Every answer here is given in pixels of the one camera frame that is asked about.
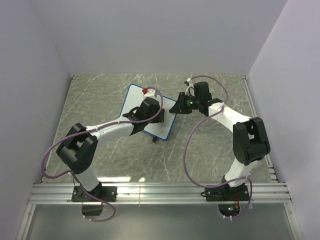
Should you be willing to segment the red bone-shaped eraser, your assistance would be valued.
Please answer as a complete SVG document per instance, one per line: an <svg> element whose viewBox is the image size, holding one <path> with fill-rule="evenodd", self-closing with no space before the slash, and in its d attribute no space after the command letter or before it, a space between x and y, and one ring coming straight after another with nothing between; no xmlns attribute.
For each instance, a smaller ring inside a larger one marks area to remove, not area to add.
<svg viewBox="0 0 320 240"><path fill-rule="evenodd" d="M165 121L165 110L162 108L159 114L160 122L163 123Z"/></svg>

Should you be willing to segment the blue framed whiteboard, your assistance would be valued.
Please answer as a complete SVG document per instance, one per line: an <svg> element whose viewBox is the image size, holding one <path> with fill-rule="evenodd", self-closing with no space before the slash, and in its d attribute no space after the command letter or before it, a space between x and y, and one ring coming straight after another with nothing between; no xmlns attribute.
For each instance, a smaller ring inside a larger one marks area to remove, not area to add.
<svg viewBox="0 0 320 240"><path fill-rule="evenodd" d="M124 98L124 103L120 111L120 116L128 113L134 107L141 105L143 101L143 87L131 84ZM176 101L163 96L164 122L150 123L144 128L144 132L166 141L170 135L171 129L176 119L176 114L169 113L169 110L175 105Z"/></svg>

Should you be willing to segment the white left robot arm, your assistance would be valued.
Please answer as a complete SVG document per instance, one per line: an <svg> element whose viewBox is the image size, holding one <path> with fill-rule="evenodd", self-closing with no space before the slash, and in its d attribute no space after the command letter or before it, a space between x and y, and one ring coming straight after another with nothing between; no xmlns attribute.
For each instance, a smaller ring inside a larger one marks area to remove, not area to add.
<svg viewBox="0 0 320 240"><path fill-rule="evenodd" d="M160 103L147 97L114 122L91 127L80 123L73 125L56 153L84 188L83 195L89 201L96 201L104 193L102 183L91 169L98 145L134 135L149 124L163 123L164 115L165 109Z"/></svg>

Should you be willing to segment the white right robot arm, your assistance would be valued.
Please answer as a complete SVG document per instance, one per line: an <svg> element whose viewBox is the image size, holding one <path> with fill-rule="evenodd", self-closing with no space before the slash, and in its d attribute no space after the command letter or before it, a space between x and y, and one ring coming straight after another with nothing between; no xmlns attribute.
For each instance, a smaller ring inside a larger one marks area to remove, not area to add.
<svg viewBox="0 0 320 240"><path fill-rule="evenodd" d="M232 200L238 195L238 188L248 179L258 161L271 151L267 131L260 117L250 118L226 105L225 101L213 98L206 81L192 83L186 81L188 89L180 92L175 105L169 110L172 114L187 115L198 110L206 120L219 122L232 132L232 149L235 159L229 171L216 185L222 197Z"/></svg>

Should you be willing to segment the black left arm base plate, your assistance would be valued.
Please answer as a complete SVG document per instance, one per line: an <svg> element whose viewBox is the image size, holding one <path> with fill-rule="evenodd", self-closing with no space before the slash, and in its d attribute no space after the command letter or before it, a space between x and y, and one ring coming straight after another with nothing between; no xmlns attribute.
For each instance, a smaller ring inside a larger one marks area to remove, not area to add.
<svg viewBox="0 0 320 240"><path fill-rule="evenodd" d="M118 188L116 186L102 186L98 193L92 191L90 192L90 194L106 202L115 202L117 198L117 190ZM75 186L73 188L71 201L75 203L77 202L86 203L86 202L96 202L97 200L86 195L80 186Z"/></svg>

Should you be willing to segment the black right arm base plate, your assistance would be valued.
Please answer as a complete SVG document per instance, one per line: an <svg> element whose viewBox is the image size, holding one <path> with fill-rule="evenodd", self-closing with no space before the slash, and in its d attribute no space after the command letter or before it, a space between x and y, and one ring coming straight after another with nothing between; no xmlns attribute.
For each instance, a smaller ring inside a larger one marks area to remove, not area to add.
<svg viewBox="0 0 320 240"><path fill-rule="evenodd" d="M250 199L248 187L245 183L237 187L230 187L228 184L217 188L205 188L200 193L207 202L232 202L232 201L248 201Z"/></svg>

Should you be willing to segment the aluminium mounting rail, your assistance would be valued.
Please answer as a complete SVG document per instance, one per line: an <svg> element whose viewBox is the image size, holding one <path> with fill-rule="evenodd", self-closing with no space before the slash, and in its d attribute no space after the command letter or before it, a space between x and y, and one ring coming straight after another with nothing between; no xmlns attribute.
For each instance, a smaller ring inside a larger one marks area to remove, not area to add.
<svg viewBox="0 0 320 240"><path fill-rule="evenodd" d="M130 183L116 182L115 205L190 205L206 204L203 188L191 183ZM75 199L77 195L73 183L35 184L28 199L30 205L97 205L86 197ZM253 204L291 203L292 198L285 183L247 183L238 194L244 204L251 197Z"/></svg>

